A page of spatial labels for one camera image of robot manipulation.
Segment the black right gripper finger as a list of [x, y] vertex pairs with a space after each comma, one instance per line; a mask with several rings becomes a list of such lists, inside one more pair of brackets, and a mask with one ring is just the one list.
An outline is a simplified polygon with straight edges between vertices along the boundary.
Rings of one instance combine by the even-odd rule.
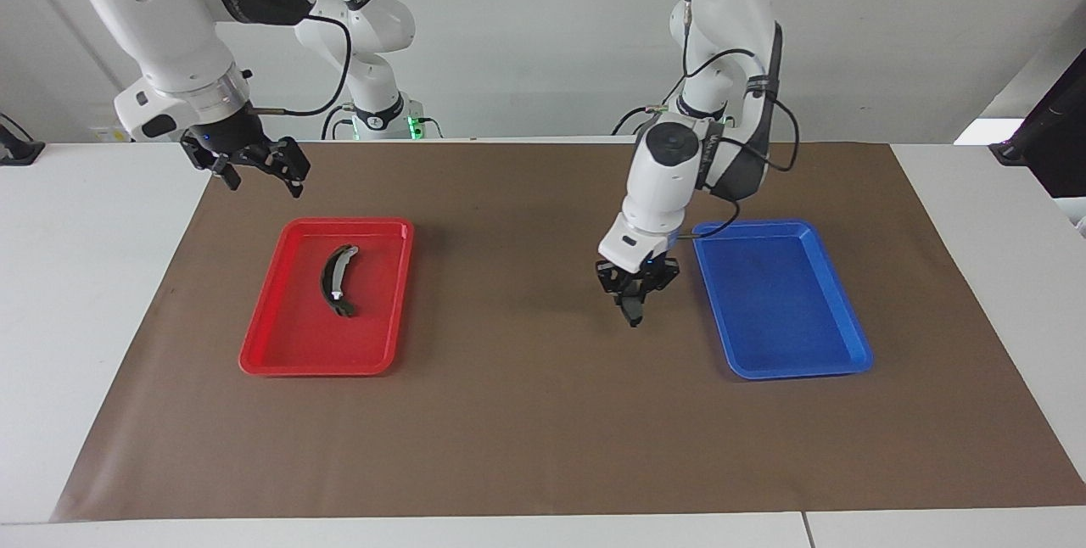
[[255, 166], [282, 181], [292, 197], [302, 196], [311, 163], [293, 137], [264, 139], [255, 149]]
[[240, 188], [241, 177], [239, 173], [233, 170], [233, 164], [230, 162], [229, 154], [226, 154], [226, 156], [215, 154], [213, 151], [200, 146], [195, 142], [195, 139], [180, 139], [180, 146], [182, 146], [186, 156], [190, 160], [194, 169], [198, 171], [207, 171], [213, 177], [220, 178], [222, 183], [229, 191], [237, 191]]

